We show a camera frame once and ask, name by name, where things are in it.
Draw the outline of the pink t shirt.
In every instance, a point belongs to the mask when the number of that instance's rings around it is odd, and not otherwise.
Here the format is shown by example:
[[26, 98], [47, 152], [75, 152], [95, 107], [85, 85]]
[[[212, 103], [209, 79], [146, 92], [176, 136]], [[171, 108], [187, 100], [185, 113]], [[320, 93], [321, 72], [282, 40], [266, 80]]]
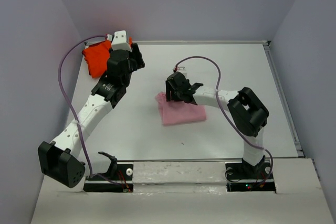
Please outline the pink t shirt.
[[207, 119], [205, 108], [202, 105], [175, 101], [167, 102], [165, 92], [158, 93], [155, 100], [164, 126], [203, 122]]

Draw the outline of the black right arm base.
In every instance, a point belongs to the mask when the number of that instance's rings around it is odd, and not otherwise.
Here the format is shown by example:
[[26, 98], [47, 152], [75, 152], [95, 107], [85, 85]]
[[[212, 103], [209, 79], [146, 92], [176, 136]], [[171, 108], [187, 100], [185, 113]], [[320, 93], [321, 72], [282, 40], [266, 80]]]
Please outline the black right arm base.
[[225, 178], [228, 192], [272, 191], [276, 192], [273, 174], [269, 175], [270, 163], [264, 163], [256, 174], [243, 171], [242, 163], [226, 163]]

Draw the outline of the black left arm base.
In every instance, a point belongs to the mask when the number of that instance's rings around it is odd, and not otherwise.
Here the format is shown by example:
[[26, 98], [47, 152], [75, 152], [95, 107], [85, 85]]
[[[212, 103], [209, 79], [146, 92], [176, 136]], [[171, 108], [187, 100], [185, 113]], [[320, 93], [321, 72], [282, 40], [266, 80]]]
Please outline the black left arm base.
[[134, 164], [118, 162], [116, 171], [109, 175], [86, 177], [83, 190], [87, 193], [132, 193]]

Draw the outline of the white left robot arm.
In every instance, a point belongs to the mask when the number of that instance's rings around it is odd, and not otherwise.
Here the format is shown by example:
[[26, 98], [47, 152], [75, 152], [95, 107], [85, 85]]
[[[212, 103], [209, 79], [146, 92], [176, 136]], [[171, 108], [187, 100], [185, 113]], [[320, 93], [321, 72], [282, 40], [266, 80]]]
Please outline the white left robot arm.
[[58, 136], [38, 147], [41, 172], [68, 188], [93, 175], [85, 141], [126, 94], [132, 73], [145, 66], [136, 43], [112, 46], [109, 53], [107, 70], [80, 112], [73, 113], [74, 119]]

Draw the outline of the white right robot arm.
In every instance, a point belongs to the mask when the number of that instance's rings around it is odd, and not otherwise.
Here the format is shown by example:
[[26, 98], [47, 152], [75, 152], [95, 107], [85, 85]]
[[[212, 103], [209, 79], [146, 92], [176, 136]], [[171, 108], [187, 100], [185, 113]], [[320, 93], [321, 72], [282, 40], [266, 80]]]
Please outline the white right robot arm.
[[252, 89], [244, 87], [239, 91], [226, 91], [202, 83], [191, 85], [189, 79], [178, 71], [166, 79], [165, 85], [168, 102], [182, 101], [219, 108], [244, 141], [241, 171], [248, 178], [260, 173], [265, 162], [263, 133], [269, 111]]

